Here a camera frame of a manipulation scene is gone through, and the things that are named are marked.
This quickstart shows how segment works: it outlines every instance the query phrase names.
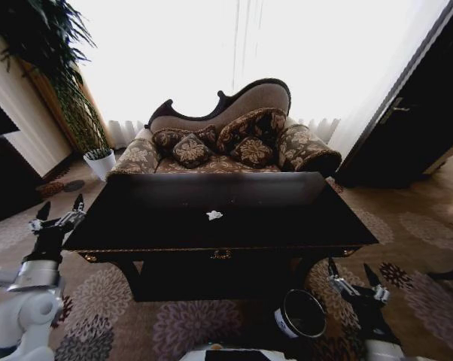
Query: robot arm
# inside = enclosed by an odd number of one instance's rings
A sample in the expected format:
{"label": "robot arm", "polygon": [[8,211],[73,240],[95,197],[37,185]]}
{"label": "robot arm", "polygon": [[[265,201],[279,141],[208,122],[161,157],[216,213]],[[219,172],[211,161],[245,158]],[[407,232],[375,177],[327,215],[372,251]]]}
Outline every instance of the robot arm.
{"label": "robot arm", "polygon": [[0,360],[53,361],[47,346],[50,325],[62,312],[64,281],[59,275],[62,240],[84,218],[79,195],[72,211],[47,220],[50,203],[29,223],[38,236],[33,251],[23,258],[19,273],[0,268],[0,287],[18,296],[0,304]]}
{"label": "robot arm", "polygon": [[367,361],[394,361],[403,359],[400,341],[385,322],[382,308],[387,304],[389,291],[382,286],[377,275],[363,264],[372,288],[350,285],[341,278],[333,261],[329,258],[330,285],[342,298],[352,305],[360,324],[360,337],[365,340]]}

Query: sofa armrest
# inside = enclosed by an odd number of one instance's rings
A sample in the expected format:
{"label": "sofa armrest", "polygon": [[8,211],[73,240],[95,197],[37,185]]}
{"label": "sofa armrest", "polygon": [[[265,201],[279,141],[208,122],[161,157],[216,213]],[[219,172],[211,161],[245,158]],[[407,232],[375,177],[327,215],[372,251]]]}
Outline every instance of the sofa armrest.
{"label": "sofa armrest", "polygon": [[324,177],[339,167],[342,156],[331,150],[307,126],[287,118],[277,138],[278,167],[282,171],[319,171]]}
{"label": "sofa armrest", "polygon": [[161,160],[161,154],[152,137],[151,130],[142,129],[110,170],[108,178],[116,174],[154,173]]}

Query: sheer white curtain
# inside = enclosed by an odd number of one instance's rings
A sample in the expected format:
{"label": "sheer white curtain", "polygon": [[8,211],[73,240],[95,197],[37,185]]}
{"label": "sheer white curtain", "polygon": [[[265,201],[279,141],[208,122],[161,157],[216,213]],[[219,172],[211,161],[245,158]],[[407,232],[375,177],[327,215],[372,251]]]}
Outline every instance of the sheer white curtain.
{"label": "sheer white curtain", "polygon": [[201,116],[219,89],[262,77],[287,83],[292,117],[366,124],[447,2],[71,0],[98,46],[82,72],[120,146],[166,99]]}

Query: drawer handle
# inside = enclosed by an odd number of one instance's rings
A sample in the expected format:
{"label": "drawer handle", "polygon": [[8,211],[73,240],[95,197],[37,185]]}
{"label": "drawer handle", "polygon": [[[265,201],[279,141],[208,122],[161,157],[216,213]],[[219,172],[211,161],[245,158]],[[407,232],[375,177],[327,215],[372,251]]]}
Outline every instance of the drawer handle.
{"label": "drawer handle", "polygon": [[88,262],[96,262],[98,260],[96,256],[93,256],[91,254],[87,254],[86,256],[84,256],[84,259]]}
{"label": "drawer handle", "polygon": [[221,250],[216,250],[213,253],[213,256],[211,256],[210,258],[211,259],[230,259],[230,258],[232,258],[232,251],[225,250],[222,252]]}

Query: door handle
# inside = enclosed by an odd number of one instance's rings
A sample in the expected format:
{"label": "door handle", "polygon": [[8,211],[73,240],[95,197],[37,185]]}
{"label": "door handle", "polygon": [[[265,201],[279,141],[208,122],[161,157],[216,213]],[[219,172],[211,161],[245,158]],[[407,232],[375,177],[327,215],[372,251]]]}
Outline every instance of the door handle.
{"label": "door handle", "polygon": [[393,107],[393,111],[410,111],[410,108],[398,108],[398,107]]}

